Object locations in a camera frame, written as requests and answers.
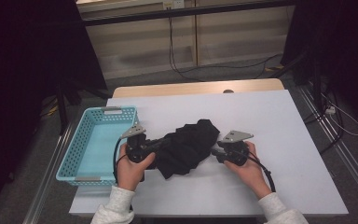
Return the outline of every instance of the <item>hand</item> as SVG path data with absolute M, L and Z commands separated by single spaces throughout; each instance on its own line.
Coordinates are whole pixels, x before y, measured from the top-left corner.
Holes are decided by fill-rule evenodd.
M 126 155 L 127 143 L 120 147 L 120 158 Z M 135 163 L 130 161 L 128 156 L 123 157 L 117 164 L 117 180 L 118 187 L 135 191 L 142 177 L 144 176 L 145 169 L 156 158 L 156 153 L 152 152 L 143 161 Z
M 251 152 L 249 157 L 258 160 L 255 153 L 255 144 L 251 142 L 245 143 L 249 146 L 249 151 Z M 229 170 L 237 174 L 242 182 L 252 189 L 258 199 L 262 199 L 272 192 L 264 180 L 260 166 L 254 161 L 247 160 L 243 166 L 237 166 L 230 161 L 224 161 L 224 163 Z

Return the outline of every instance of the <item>black garment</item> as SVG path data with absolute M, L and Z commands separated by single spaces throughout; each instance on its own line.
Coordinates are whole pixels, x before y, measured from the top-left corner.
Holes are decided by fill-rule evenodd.
M 157 152 L 157 168 L 165 179 L 188 174 L 211 154 L 219 133 L 210 120 L 200 119 L 197 124 L 186 124 L 166 134 L 164 139 L 169 141 Z

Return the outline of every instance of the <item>wall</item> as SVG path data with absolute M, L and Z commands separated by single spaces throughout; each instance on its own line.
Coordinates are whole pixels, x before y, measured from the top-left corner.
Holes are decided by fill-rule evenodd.
M 162 10 L 162 0 L 77 2 L 82 18 Z M 225 1 L 225 4 L 246 2 Z M 187 0 L 186 7 L 222 4 Z M 293 7 L 172 19 L 176 67 L 232 62 L 282 53 Z M 87 27 L 105 79 L 171 70 L 168 19 Z

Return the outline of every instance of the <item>white table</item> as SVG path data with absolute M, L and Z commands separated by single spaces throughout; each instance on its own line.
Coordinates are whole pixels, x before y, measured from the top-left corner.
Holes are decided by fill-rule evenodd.
M 230 130 L 252 133 L 257 154 L 288 207 L 305 216 L 348 214 L 288 91 L 115 98 L 107 105 L 136 105 L 150 139 L 199 119 L 210 119 L 221 132 L 219 139 Z M 93 216 L 109 194 L 109 187 L 79 187 L 70 214 Z M 254 217 L 262 215 L 256 202 L 210 156 L 190 174 L 168 180 L 159 170 L 146 171 L 132 205 L 139 217 Z

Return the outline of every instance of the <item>person's left hand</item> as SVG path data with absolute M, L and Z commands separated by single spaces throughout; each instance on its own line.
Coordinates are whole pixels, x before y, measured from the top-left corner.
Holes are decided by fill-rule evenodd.
M 127 143 L 120 147 L 120 158 L 126 155 Z M 117 180 L 118 187 L 135 191 L 142 177 L 144 176 L 145 169 L 156 158 L 156 153 L 152 152 L 143 161 L 135 163 L 130 161 L 128 156 L 123 157 L 117 164 Z

